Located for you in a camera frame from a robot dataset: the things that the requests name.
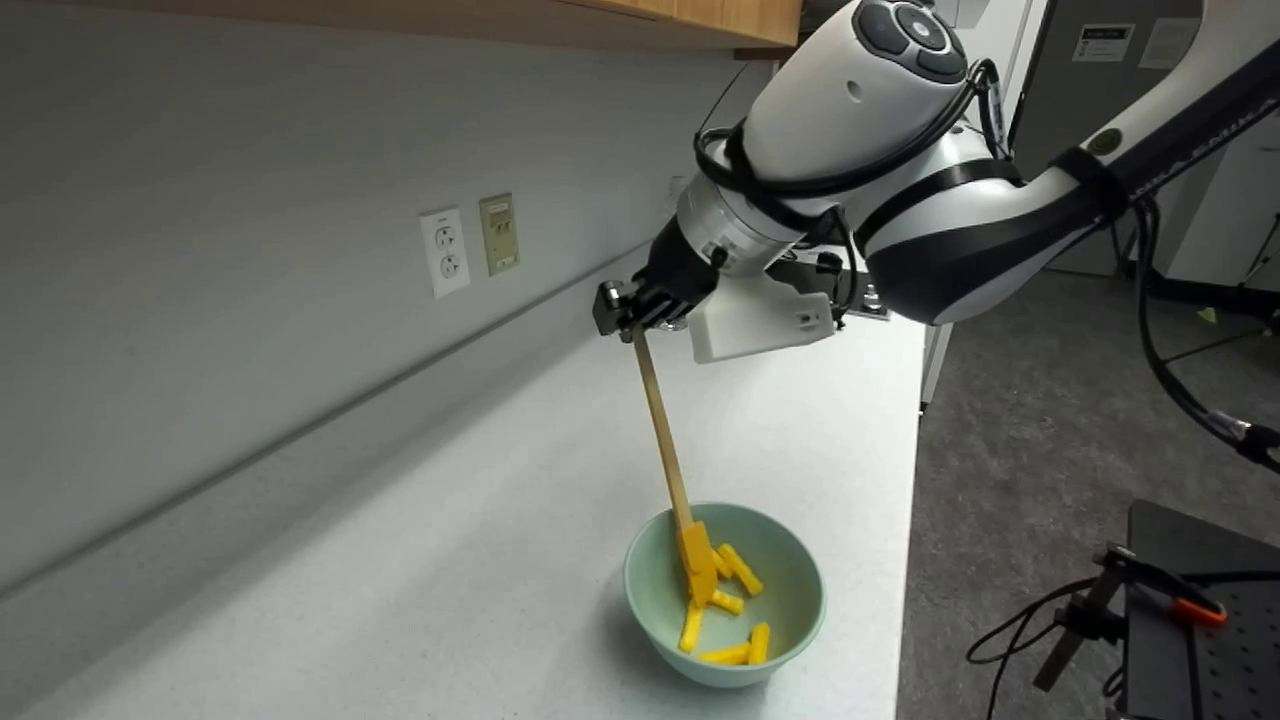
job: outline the gray wall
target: gray wall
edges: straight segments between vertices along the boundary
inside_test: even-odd
[[[648,240],[728,77],[0,9],[0,595]],[[488,192],[515,192],[503,277]],[[442,204],[465,208],[478,282],[438,302],[417,212]]]

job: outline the black cable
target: black cable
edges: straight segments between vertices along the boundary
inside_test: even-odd
[[[747,65],[740,65],[728,83],[721,89],[721,95],[713,98],[713,109],[705,112],[705,118],[697,122],[697,130],[705,130],[715,117],[715,109],[724,105],[724,95],[746,78]]]
[[[1125,691],[1125,665],[1105,678],[1105,695],[1117,700]]]
[[[991,161],[1011,161],[1008,130],[1004,130],[1004,89],[1001,89],[1001,66],[991,59],[977,65],[977,98],[981,98],[981,118],[986,118],[986,140]]]
[[[1280,231],[1280,212],[1275,212],[1268,234],[1256,242],[1256,257],[1247,258],[1247,273],[1239,282],[1253,282],[1253,277],[1268,269],[1268,251],[1271,251],[1275,231]]]
[[[724,144],[740,144],[740,128],[715,128],[715,130],[697,130],[691,135],[691,156],[702,164],[702,170],[728,187],[728,192],[765,192],[768,198],[811,198],[811,197],[840,197],[840,192],[854,192],[891,169],[899,169],[903,161],[921,156],[923,146],[931,146],[944,130],[952,130],[968,105],[986,92],[991,92],[991,83],[1001,83],[1001,66],[991,59],[981,59],[964,89],[952,95],[948,109],[942,109],[929,128],[911,140],[911,144],[899,144],[897,150],[864,164],[864,169],[847,169],[847,170],[837,170],[837,176],[807,176],[807,179],[762,179],[762,176],[747,176],[747,169],[724,169],[721,161],[713,161],[713,144],[724,140]]]
[[[1129,231],[1129,240],[1120,242],[1120,269],[1132,258],[1136,247],[1136,229]]]
[[[1117,257],[1117,273],[1125,269],[1125,258],[1129,258],[1129,251],[1125,251],[1125,242],[1120,242],[1120,216],[1113,219],[1113,257]]]
[[[1256,568],[1256,571],[1189,571],[1185,580],[1193,583],[1264,583],[1264,580],[1280,580],[1280,568]],[[1077,595],[1086,593],[1091,580],[1072,580],[1051,587],[1047,595],[1034,601],[1028,606],[1022,606],[1016,614],[1008,614],[1004,624],[998,624],[991,633],[986,633],[981,638],[968,643],[964,658],[968,665],[998,665],[991,689],[988,689],[988,720],[998,720],[1001,708],[1001,684],[1004,673],[1011,665],[1011,655],[1028,651],[1034,643],[1039,643],[1047,633],[1059,626],[1059,618],[1046,624],[1039,633],[1034,633],[1034,638],[1026,638],[1028,624],[1039,614],[1046,605],[1059,601],[1059,595]],[[998,636],[1008,636],[1004,651],[998,655],[981,655],[986,643],[991,643]],[[1105,678],[1105,695],[1120,695],[1125,691],[1125,665]]]
[[[991,633],[986,633],[981,638],[968,643],[968,651],[964,651],[968,665],[998,665],[991,691],[988,691],[988,720],[998,720],[1001,684],[1004,684],[1008,658],[1028,651],[1034,643],[1039,643],[1051,626],[1059,626],[1059,618],[1051,618],[1039,633],[1034,633],[1034,638],[1026,638],[1028,624],[1039,614],[1046,605],[1051,605],[1059,595],[1072,595],[1072,593],[1080,593],[1090,583],[1091,580],[1059,583],[1047,595],[1034,601],[1028,606],[1022,606],[1016,614],[1008,614],[1004,624],[998,624]],[[1008,626],[1011,626],[1011,636],[1008,636],[1004,651],[1001,655],[981,655],[981,646],[991,643],[998,636],[1004,636]]]
[[[1238,447],[1239,455],[1256,459],[1261,468],[1280,473],[1280,431],[1238,418],[1228,413],[1204,408],[1168,368],[1168,358],[1158,351],[1152,339],[1152,265],[1158,265],[1158,240],[1161,240],[1161,204],[1142,198],[1136,204],[1136,318],[1143,339],[1143,358],[1161,386],[1173,394],[1175,408],[1185,408],[1210,437]]]
[[[1256,337],[1264,337],[1264,328],[1233,332],[1233,337],[1173,351],[1173,357],[1164,357],[1164,364],[1175,364],[1175,358],[1189,358],[1189,357],[1200,357],[1200,351],[1214,351],[1214,349],[1228,349],[1228,342],[1239,342],[1239,339],[1256,339]]]

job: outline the electrical outlet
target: electrical outlet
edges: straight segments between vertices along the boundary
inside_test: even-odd
[[[472,282],[467,265],[467,231],[462,208],[442,208],[420,216],[427,265],[431,265],[431,291],[452,297]]]
[[[521,265],[512,192],[480,198],[480,231],[486,231],[488,277]]]

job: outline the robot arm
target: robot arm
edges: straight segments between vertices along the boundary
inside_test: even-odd
[[[1280,5],[1204,0],[1185,65],[1034,183],[958,122],[971,92],[942,16],[854,0],[740,128],[702,140],[705,170],[638,278],[600,286],[595,328],[633,339],[689,314],[702,358],[837,332],[830,291],[772,278],[823,212],[856,229],[891,313],[968,318],[1280,105]]]

